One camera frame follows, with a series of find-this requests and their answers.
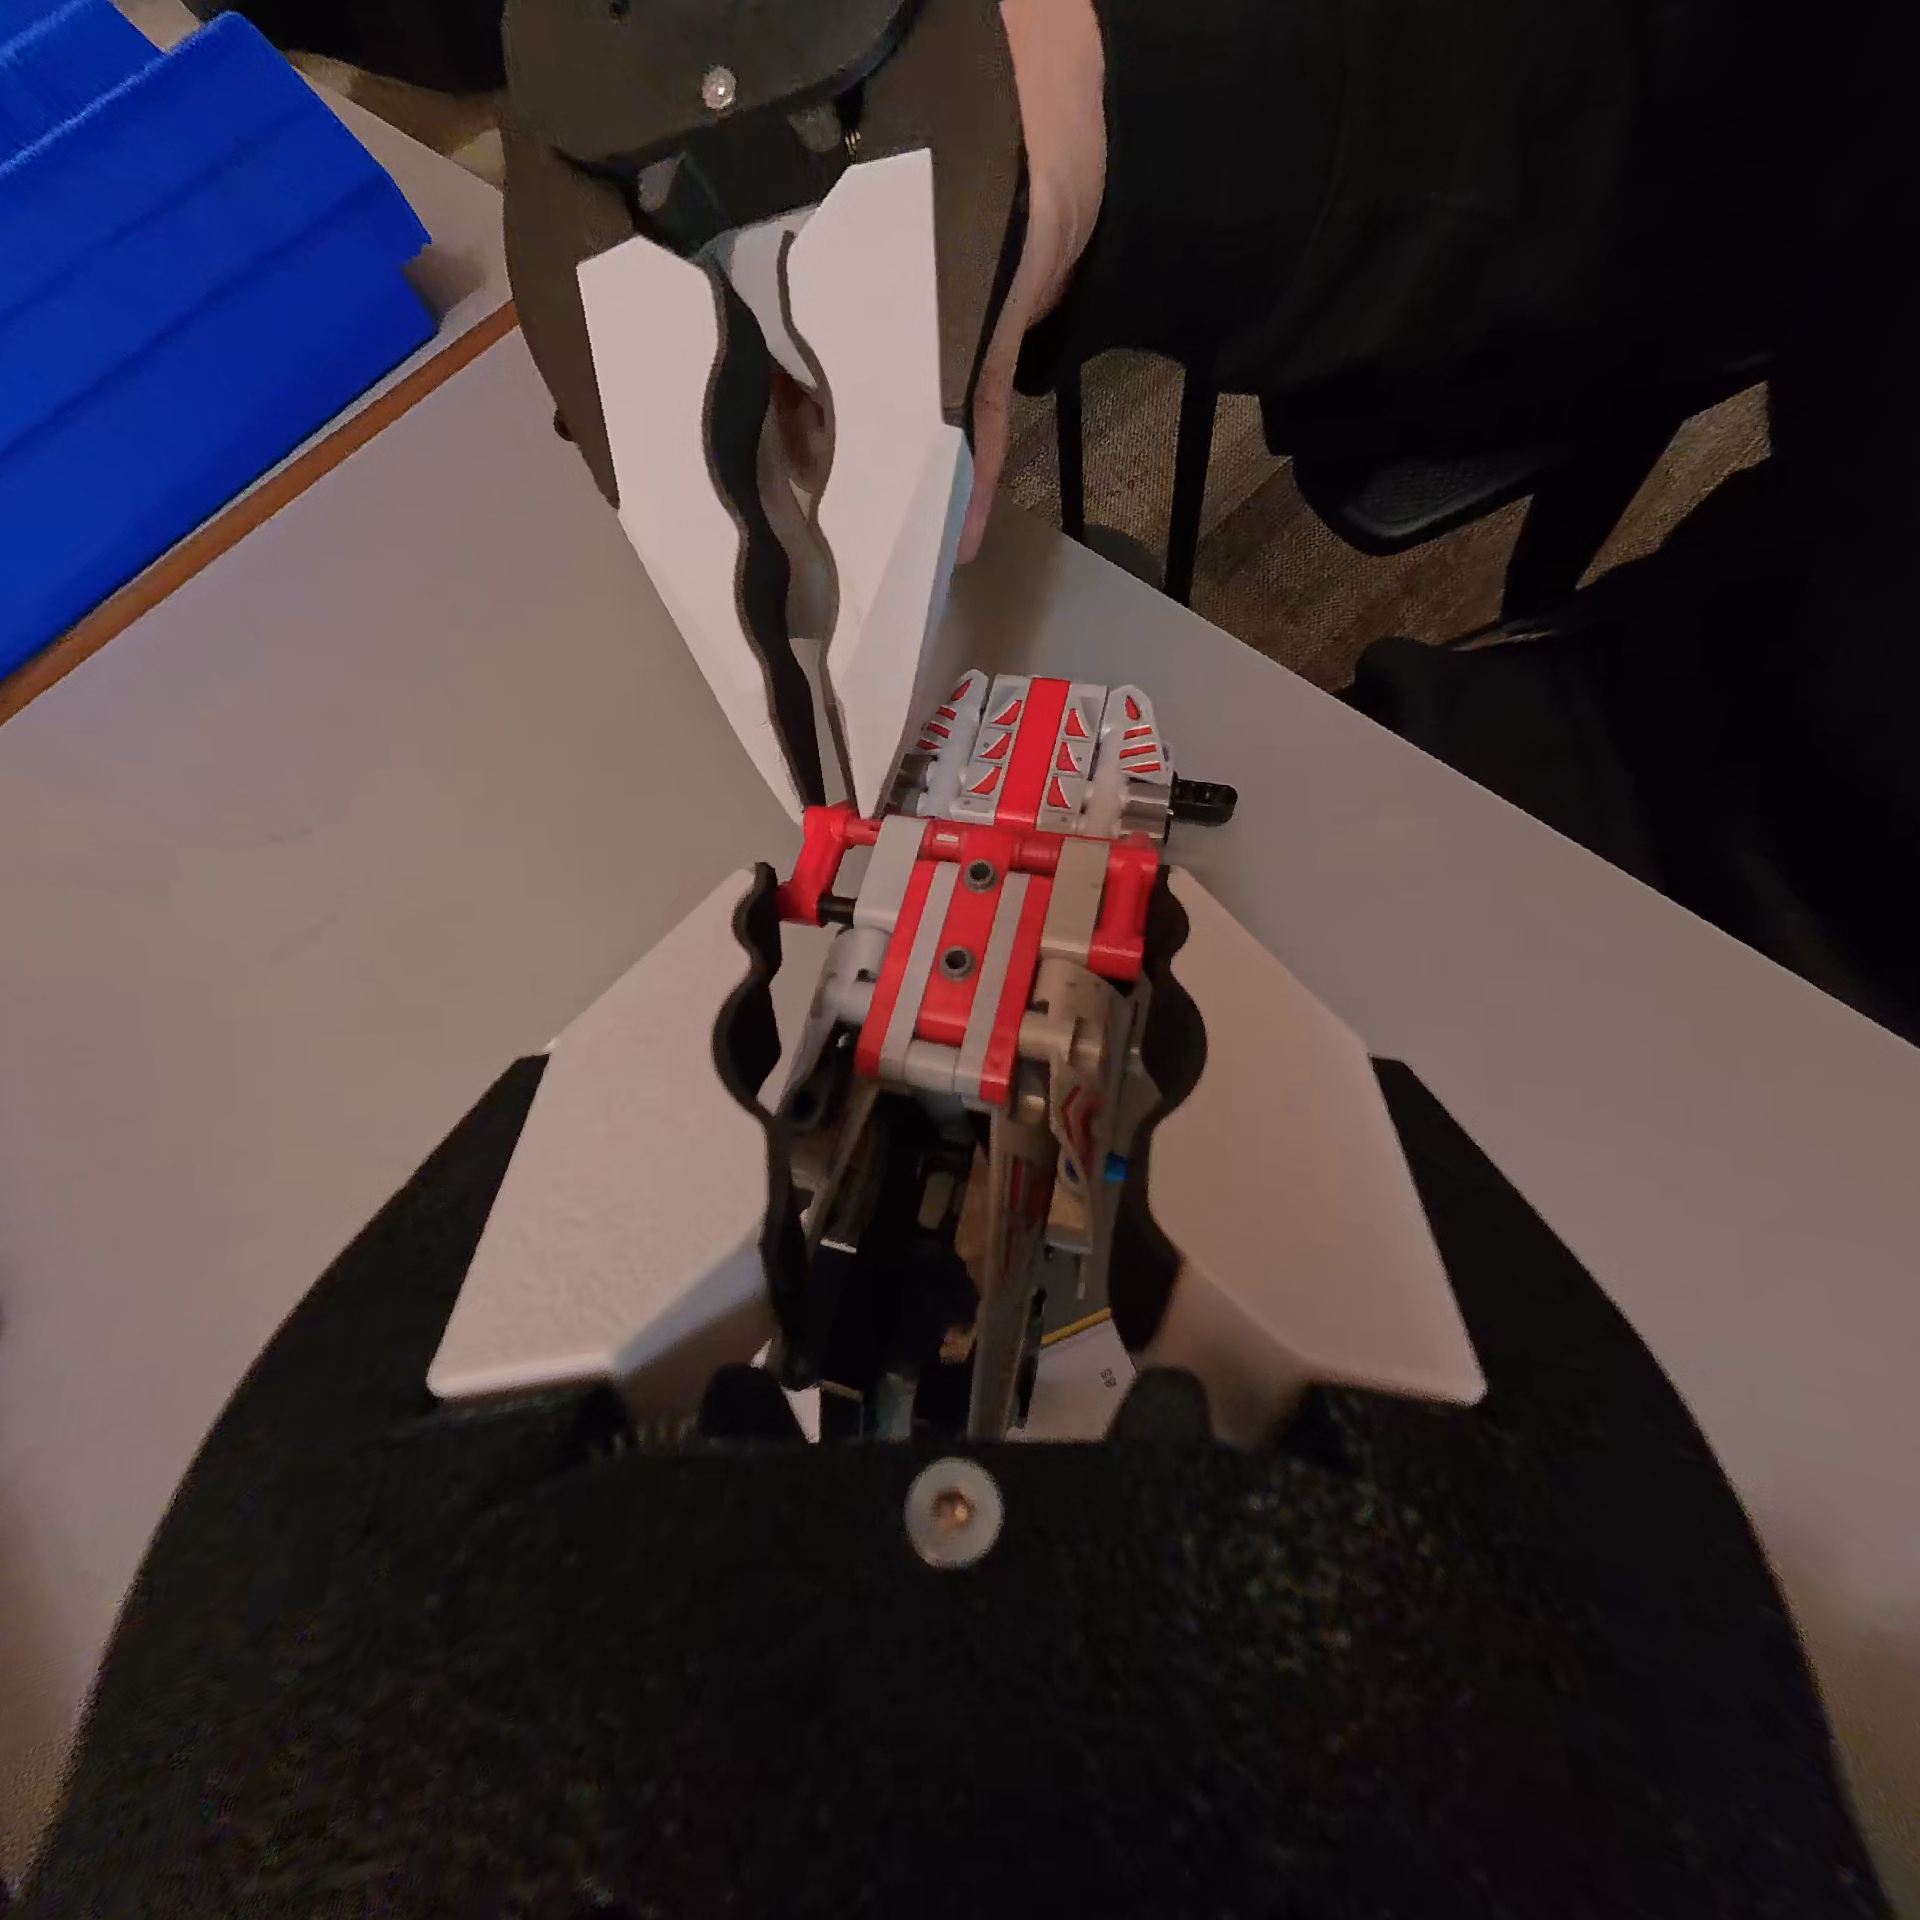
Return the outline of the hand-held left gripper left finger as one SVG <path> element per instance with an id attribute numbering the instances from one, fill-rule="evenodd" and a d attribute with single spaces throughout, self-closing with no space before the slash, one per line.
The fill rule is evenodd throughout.
<path id="1" fill-rule="evenodd" d="M 609 1387 L 635 1423 L 691 1419 L 709 1378 L 774 1338 L 758 1274 L 765 1129 L 827 973 L 796 930 L 774 973 L 774 1064 L 724 1083 L 712 1026 L 755 976 L 735 915 L 755 872 L 697 903 L 544 1059 L 428 1392 L 444 1407 Z"/>

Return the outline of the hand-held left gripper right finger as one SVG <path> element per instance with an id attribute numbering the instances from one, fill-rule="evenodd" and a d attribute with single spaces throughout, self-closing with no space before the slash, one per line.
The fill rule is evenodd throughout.
<path id="1" fill-rule="evenodd" d="M 1192 872 L 1166 890 L 1204 1064 L 1144 1134 L 1180 1271 L 1130 1355 L 1192 1370 L 1239 1451 L 1274 1443 L 1305 1387 L 1479 1407 L 1370 1053 Z"/>

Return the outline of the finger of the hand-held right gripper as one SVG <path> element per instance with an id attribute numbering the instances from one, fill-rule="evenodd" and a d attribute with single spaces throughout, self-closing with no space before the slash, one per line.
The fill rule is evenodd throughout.
<path id="1" fill-rule="evenodd" d="M 620 530 L 702 663 L 745 762 L 796 819 L 827 808 L 814 688 L 783 628 L 783 549 L 758 502 L 774 352 L 697 255 L 626 235 L 580 267 Z"/>
<path id="2" fill-rule="evenodd" d="M 828 714 L 828 800 L 875 812 L 972 492 L 966 438 L 939 404 L 932 156 L 858 158 L 827 204 L 774 233 L 774 359 L 828 412 L 828 462 L 808 494 L 814 549 L 783 603 Z"/>

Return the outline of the red grey toy brick truck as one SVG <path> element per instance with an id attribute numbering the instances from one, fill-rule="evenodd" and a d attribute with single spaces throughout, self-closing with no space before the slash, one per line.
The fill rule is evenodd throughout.
<path id="1" fill-rule="evenodd" d="M 1106 1302 L 1166 828 L 1231 812 L 1142 684 L 988 667 L 875 812 L 808 812 L 781 918 L 828 948 L 781 1095 L 774 1370 L 827 1443 L 1014 1437 L 1053 1323 Z"/>

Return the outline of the person's right forearm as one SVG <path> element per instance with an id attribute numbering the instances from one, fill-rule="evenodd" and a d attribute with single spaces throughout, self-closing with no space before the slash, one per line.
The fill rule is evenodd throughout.
<path id="1" fill-rule="evenodd" d="M 1144 349 L 1274 450 L 1607 430 L 1791 330 L 1879 8 L 1034 8 L 1090 50 L 1092 211 L 1020 349 Z"/>

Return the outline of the grey desk with brown edge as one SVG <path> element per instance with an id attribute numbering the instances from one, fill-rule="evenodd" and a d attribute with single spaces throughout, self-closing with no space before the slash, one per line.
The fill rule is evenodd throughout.
<path id="1" fill-rule="evenodd" d="M 81 610 L 60 647 L 21 663 L 0 684 L 0 714 L 14 721 L 50 684 L 65 684 L 81 659 L 148 620 L 191 576 L 216 568 L 245 532 L 257 532 L 276 506 L 341 470 L 359 442 L 400 427 L 428 391 L 466 371 L 486 349 L 517 330 L 511 255 L 505 255 L 505 196 L 466 175 L 453 156 L 415 142 L 375 107 L 348 101 L 332 82 L 309 82 L 348 136 L 395 175 L 403 204 L 428 224 L 428 249 L 415 255 L 415 291 L 438 316 L 433 344 L 379 371 L 359 398 L 348 398 L 324 430 L 309 430 L 276 470 L 266 470 L 245 494 L 209 512 L 185 544 L 172 544 L 155 568 L 117 583 L 99 610 Z"/>

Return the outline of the person's right hand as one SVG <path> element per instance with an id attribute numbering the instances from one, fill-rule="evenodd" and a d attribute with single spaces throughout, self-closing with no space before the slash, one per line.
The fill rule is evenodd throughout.
<path id="1" fill-rule="evenodd" d="M 999 325 L 981 352 L 972 386 L 972 502 L 957 530 L 957 561 L 981 551 L 992 524 L 992 492 L 1014 442 L 1014 371 L 1021 332 L 1061 305 L 1090 233 L 1100 220 L 1106 183 L 1106 57 L 1090 0 L 1006 0 L 999 8 L 1014 44 L 1020 136 L 1021 136 L 1021 235 L 1020 270 L 999 305 Z"/>

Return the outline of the blue storage bin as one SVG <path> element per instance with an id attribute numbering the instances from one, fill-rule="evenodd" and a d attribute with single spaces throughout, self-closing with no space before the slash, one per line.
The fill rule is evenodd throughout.
<path id="1" fill-rule="evenodd" d="M 428 224 L 253 16 L 0 28 L 0 667 L 433 344 Z"/>

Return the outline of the person's black clothing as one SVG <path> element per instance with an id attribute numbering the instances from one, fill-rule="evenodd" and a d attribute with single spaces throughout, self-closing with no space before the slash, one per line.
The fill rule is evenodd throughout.
<path id="1" fill-rule="evenodd" d="M 1771 386 L 1771 458 L 1652 561 L 1346 701 L 1891 1035 L 1920 1035 L 1911 352 Z"/>

